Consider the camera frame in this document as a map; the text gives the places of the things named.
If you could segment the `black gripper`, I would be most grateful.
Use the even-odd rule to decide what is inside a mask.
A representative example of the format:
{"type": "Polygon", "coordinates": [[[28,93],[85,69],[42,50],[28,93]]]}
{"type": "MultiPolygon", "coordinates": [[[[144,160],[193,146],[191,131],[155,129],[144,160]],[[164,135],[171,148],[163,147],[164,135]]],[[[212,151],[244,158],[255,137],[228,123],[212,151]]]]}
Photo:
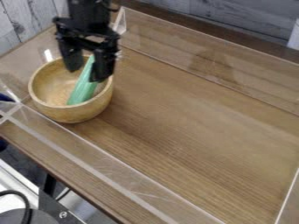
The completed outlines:
{"type": "Polygon", "coordinates": [[[56,40],[69,72],[82,66],[82,50],[93,52],[88,80],[102,82],[114,72],[118,34],[109,27],[110,13],[118,8],[110,0],[66,0],[69,15],[54,17],[56,40]]]}

